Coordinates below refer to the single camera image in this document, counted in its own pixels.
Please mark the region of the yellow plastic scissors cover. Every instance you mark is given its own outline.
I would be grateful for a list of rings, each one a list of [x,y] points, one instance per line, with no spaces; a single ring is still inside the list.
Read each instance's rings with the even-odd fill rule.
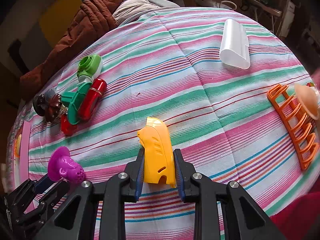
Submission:
[[[166,124],[148,117],[137,132],[144,148],[144,182],[176,186],[174,155]]]

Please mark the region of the purple perforated plastic toy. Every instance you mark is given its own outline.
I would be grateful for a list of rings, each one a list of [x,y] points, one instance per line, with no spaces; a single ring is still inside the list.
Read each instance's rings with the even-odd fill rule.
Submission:
[[[66,146],[57,148],[51,155],[47,174],[52,181],[59,181],[63,178],[72,184],[80,184],[85,180],[84,169],[71,158]]]

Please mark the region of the red cylindrical tube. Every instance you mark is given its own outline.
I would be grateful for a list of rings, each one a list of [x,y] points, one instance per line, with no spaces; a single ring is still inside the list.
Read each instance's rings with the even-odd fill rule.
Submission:
[[[102,98],[106,89],[107,83],[105,80],[96,78],[93,81],[78,109],[78,117],[82,121],[88,121],[91,118],[98,101]]]

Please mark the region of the teal plastic holder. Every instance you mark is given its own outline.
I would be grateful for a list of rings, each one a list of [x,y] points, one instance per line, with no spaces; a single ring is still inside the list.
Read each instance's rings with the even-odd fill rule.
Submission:
[[[63,105],[68,108],[67,119],[71,125],[77,125],[80,122],[78,110],[91,85],[91,82],[83,82],[75,92],[64,92],[61,95]]]

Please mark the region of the dark brown pumpkin ornament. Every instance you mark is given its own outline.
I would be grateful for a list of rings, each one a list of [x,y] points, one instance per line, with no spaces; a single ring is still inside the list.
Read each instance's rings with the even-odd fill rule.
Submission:
[[[61,95],[56,93],[46,99],[44,94],[36,95],[33,98],[33,108],[37,115],[45,118],[46,122],[54,122],[62,107]]]

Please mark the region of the green plug-in mosquito repeller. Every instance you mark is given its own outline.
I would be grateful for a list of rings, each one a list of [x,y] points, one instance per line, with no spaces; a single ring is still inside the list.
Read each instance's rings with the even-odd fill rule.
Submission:
[[[84,57],[78,64],[77,77],[79,83],[93,82],[101,73],[103,59],[98,54]]]

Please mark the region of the red puzzle piece block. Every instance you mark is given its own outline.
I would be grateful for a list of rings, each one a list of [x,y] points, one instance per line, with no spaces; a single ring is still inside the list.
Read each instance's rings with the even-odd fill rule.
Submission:
[[[77,129],[77,125],[73,125],[68,121],[67,114],[61,116],[61,131],[65,136],[72,136]]]

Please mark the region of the clear cup with black base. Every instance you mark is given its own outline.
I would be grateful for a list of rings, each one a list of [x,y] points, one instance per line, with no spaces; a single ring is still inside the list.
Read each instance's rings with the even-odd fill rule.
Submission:
[[[49,101],[56,93],[57,91],[54,88],[48,89],[47,91],[44,92],[45,100]]]

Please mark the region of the pink shallow box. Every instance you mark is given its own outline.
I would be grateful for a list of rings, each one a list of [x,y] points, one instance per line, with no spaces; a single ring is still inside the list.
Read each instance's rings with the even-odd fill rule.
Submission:
[[[29,178],[29,140],[31,124],[24,121],[14,139],[14,189]]]

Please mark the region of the striped bed sheet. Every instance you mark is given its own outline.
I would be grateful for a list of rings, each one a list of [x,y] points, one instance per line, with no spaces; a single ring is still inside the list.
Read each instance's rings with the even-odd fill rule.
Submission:
[[[249,41],[250,67],[219,57],[227,19],[241,23]],[[100,239],[107,181],[135,161],[143,146],[137,132],[148,117],[163,121],[172,150],[214,182],[220,239],[288,239],[314,225],[319,199],[308,195],[319,176],[319,150],[301,170],[292,140],[267,98],[277,84],[306,85],[312,79],[295,55],[252,19],[227,9],[181,7],[148,12],[121,25],[69,61],[37,94],[54,88],[75,92],[79,62],[98,54],[97,78],[107,83],[91,118],[72,136],[61,131],[62,104],[54,122],[28,101],[9,139],[27,121],[29,178],[40,180],[54,151],[66,146],[85,180],[70,183],[54,214],[33,239]],[[125,203],[125,239],[194,239],[195,204],[182,202],[177,188],[143,181],[136,203]]]

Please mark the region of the white plastic cover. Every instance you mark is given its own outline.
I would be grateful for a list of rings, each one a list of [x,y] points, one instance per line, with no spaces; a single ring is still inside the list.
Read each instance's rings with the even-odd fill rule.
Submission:
[[[248,69],[251,65],[246,29],[231,18],[224,24],[219,57],[222,63],[229,66]]]

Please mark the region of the peach suction cup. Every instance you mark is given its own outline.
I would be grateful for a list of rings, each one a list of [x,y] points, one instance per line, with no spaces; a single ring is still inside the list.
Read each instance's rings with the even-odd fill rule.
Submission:
[[[319,90],[314,83],[308,82],[306,85],[294,84],[294,90],[298,102],[304,111],[313,120],[319,119]]]

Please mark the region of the brown quilted blanket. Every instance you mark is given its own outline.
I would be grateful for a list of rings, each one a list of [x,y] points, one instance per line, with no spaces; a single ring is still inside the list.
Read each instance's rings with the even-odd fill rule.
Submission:
[[[86,47],[115,29],[112,14],[123,0],[84,0],[63,37],[47,58],[20,78],[21,98],[30,101],[69,61]]]

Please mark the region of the striped pillow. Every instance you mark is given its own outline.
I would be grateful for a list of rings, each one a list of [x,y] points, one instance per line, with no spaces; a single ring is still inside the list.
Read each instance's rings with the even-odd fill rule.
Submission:
[[[177,7],[179,7],[178,4],[168,0],[124,0],[112,16],[121,26],[139,19],[148,12]]]

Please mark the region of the multicolour headboard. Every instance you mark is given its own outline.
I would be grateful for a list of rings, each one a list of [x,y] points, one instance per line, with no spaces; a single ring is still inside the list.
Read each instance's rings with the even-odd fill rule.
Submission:
[[[41,64],[84,0],[1,0],[1,66],[20,76]]]

